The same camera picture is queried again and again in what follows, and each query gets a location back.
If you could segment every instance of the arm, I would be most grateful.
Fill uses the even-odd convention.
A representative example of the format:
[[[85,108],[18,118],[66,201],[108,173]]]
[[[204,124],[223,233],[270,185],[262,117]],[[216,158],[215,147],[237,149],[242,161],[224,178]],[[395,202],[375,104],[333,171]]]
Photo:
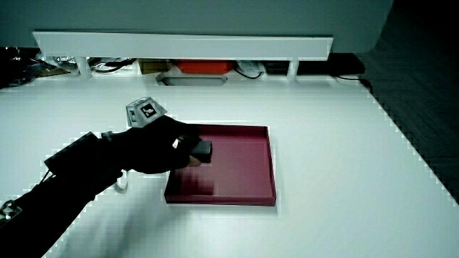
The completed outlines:
[[[104,145],[88,133],[45,161],[54,175],[14,201],[22,211],[0,228],[2,256],[42,257],[95,195],[122,176],[103,161]]]
[[[103,133],[102,139],[88,133],[56,153],[44,162],[53,176],[14,201],[22,212],[0,228],[0,253],[43,256],[95,195],[122,176],[121,169],[163,173],[198,166],[189,148],[172,147],[183,135],[198,138],[199,132],[164,116],[145,128]]]

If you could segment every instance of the black cable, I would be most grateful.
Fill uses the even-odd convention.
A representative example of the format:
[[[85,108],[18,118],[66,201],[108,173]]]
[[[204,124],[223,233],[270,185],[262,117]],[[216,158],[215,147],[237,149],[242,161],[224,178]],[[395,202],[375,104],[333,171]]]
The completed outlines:
[[[106,67],[119,67],[119,66],[123,67],[123,66],[126,66],[126,65],[133,64],[134,61],[136,61],[135,58],[126,59],[126,60],[123,60],[123,61],[109,61],[109,62],[105,63],[105,66]]]
[[[365,86],[365,88],[368,89],[368,91],[370,91],[370,94],[373,95],[373,86],[370,83],[370,81],[368,81],[368,80],[345,78],[345,77],[341,77],[339,75],[331,75],[331,76],[336,77],[336,78],[340,78],[340,79],[343,79],[343,80],[358,80],[363,86]]]
[[[112,69],[109,69],[109,70],[96,70],[95,72],[98,72],[98,73],[109,73],[109,72],[115,72],[115,71],[118,71],[119,69],[123,68],[124,66],[120,66],[120,67],[115,67],[115,68],[112,68]]]
[[[236,71],[238,74],[240,74],[240,75],[242,75],[242,76],[244,76],[244,77],[246,77],[246,78],[249,78],[249,79],[257,79],[257,78],[258,78],[259,76],[261,76],[261,74],[263,73],[263,72],[260,72],[260,74],[257,75],[256,77],[249,77],[249,76],[244,75],[243,73],[239,72],[239,71],[237,70],[237,67],[235,68],[235,71]]]

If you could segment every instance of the black glove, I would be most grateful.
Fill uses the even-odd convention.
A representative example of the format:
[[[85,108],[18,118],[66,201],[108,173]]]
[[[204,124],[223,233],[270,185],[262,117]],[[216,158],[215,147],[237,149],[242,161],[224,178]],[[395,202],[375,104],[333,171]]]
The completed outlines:
[[[124,170],[153,174],[184,168],[190,151],[199,142],[199,130],[163,115],[143,128],[102,134],[105,154],[115,166]],[[178,146],[173,143],[179,140]]]
[[[44,161],[54,176],[40,183],[40,186],[66,187],[69,191],[78,192],[82,200],[94,199],[95,195],[113,185],[123,175],[121,169],[105,157],[102,148],[104,145],[101,139],[89,132],[63,148]]]

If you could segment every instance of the gray floor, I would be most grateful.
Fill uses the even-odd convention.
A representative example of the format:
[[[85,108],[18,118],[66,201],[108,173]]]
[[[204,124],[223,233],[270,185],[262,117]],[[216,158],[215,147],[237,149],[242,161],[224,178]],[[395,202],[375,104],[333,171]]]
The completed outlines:
[[[362,78],[459,203],[459,59],[448,38],[454,16],[441,3],[414,4],[394,1],[376,47],[357,54]]]

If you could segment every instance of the white wall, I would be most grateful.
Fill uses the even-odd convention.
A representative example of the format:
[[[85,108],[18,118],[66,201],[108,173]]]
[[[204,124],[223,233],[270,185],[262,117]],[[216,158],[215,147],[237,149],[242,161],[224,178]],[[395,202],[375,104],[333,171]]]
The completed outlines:
[[[252,36],[333,35],[334,52],[366,52],[393,0],[0,1],[0,46],[35,47],[34,30]]]

